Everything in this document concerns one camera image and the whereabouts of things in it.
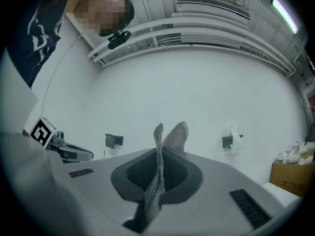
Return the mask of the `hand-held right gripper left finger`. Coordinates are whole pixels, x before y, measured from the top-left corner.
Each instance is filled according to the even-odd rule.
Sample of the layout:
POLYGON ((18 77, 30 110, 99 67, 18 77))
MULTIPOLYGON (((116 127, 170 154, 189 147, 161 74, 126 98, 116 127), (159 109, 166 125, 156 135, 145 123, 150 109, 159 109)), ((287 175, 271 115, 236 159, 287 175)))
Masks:
POLYGON ((156 149, 65 165, 92 205, 120 225, 148 225, 158 212, 150 197, 157 173, 156 149))

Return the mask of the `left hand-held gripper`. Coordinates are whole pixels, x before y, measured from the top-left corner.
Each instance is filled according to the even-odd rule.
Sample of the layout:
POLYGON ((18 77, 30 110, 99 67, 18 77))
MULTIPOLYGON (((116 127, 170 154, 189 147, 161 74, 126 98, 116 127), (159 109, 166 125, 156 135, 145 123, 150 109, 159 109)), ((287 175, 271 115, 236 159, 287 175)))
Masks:
POLYGON ((64 143, 64 133, 59 131, 47 118, 39 117, 34 124, 30 137, 37 140, 45 150, 57 152, 63 161, 90 161, 94 154, 86 149, 64 143))

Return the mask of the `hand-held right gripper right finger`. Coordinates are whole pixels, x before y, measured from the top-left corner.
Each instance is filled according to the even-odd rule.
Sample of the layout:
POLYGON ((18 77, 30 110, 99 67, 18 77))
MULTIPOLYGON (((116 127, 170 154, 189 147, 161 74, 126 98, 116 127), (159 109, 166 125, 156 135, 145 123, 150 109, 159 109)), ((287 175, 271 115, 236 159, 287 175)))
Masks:
POLYGON ((186 202, 163 205, 147 227, 147 236, 242 236, 252 232, 252 225, 230 195, 239 189, 270 217, 284 210, 271 193, 232 166, 187 152, 175 154, 198 166, 203 182, 186 202))

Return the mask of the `grey wiping cloth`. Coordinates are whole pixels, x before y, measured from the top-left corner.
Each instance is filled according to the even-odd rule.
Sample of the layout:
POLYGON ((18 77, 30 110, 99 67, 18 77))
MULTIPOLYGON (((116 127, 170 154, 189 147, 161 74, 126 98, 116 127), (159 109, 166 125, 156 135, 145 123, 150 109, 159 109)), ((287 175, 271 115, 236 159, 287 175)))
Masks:
POLYGON ((162 133, 163 124, 160 123, 153 132, 157 149, 157 171, 144 193, 144 221, 146 225, 150 224, 159 213, 159 198, 165 193, 162 149, 183 151, 189 135, 189 128, 187 123, 183 121, 178 123, 165 138, 162 137, 162 133))

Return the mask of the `white tissue paper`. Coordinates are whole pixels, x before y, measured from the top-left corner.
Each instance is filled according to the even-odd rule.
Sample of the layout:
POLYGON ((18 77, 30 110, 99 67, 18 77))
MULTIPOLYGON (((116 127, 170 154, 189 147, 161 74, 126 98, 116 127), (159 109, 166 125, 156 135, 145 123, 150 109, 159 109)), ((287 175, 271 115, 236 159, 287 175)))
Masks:
POLYGON ((233 154, 237 154, 245 148, 243 137, 241 137, 234 125, 230 126, 230 133, 232 137, 231 151, 233 154))

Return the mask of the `open cardboard box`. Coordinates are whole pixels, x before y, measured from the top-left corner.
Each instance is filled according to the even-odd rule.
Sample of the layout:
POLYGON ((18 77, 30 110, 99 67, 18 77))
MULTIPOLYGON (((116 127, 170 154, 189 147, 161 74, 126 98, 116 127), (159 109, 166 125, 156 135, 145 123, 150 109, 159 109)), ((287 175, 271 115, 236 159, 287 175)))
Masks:
POLYGON ((304 165, 284 164, 276 161, 272 164, 269 182, 298 197, 304 197, 315 177, 315 162, 304 165))

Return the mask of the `pile of white items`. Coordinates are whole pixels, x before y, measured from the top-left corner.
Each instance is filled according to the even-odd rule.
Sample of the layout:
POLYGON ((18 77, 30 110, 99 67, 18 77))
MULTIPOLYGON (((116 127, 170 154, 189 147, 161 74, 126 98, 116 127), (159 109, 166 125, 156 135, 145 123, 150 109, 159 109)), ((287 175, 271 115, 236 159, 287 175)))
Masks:
POLYGON ((291 150, 282 151, 275 162, 283 164, 307 165, 314 162, 315 142, 305 142, 301 138, 293 144, 291 150))

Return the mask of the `white ceiling pipe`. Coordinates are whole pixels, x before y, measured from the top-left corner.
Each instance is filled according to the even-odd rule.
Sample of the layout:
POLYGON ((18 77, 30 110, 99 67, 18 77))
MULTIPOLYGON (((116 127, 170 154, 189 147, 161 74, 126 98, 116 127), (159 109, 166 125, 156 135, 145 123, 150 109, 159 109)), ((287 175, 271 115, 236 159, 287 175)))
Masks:
POLYGON ((88 54, 88 57, 93 58, 94 62, 97 62, 124 47, 127 48, 147 40, 151 41, 151 44, 148 47, 134 50, 130 54, 124 55, 124 57, 129 58, 136 54, 144 54, 150 51, 184 46, 205 48, 218 47, 257 58, 258 60, 275 66, 289 77, 297 71, 297 68, 295 68, 292 62, 264 40, 254 41, 236 33, 202 27, 179 27, 155 30, 138 36, 132 36, 125 43, 114 49, 109 48, 110 41, 106 40, 94 48, 88 54))
POLYGON ((280 63, 283 67, 291 72, 296 71, 293 63, 290 62, 280 51, 269 44, 267 41, 261 37, 255 35, 247 29, 236 26, 231 23, 223 22, 216 19, 204 18, 204 17, 175 17, 166 18, 155 21, 150 21, 147 23, 139 24, 128 29, 131 33, 138 32, 141 30, 154 28, 162 25, 170 24, 183 24, 183 27, 169 28, 151 31, 146 34, 142 34, 136 37, 131 37, 125 44, 130 45, 148 38, 153 38, 156 36, 175 34, 175 33, 200 33, 207 34, 216 37, 228 38, 230 40, 235 40, 239 43, 245 43, 258 51, 263 52, 267 56, 274 59, 276 62, 280 63))

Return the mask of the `white ceiling air conditioner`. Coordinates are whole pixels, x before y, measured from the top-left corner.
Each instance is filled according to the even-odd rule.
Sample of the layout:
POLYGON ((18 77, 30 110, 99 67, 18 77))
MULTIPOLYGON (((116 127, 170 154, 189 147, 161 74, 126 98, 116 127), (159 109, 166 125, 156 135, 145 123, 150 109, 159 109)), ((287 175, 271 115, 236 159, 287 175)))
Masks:
POLYGON ((251 21, 247 10, 221 0, 176 0, 178 13, 201 13, 214 15, 240 24, 247 25, 251 21))

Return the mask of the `long ceiling light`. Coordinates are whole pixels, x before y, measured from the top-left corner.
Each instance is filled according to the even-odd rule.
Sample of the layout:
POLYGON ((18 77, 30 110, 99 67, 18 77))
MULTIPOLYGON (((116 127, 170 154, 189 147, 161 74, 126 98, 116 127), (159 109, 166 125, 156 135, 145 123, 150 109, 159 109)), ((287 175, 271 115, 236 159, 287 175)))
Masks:
POLYGON ((281 14, 293 33, 296 34, 298 32, 298 26, 282 3, 279 0, 271 0, 271 4, 281 14))

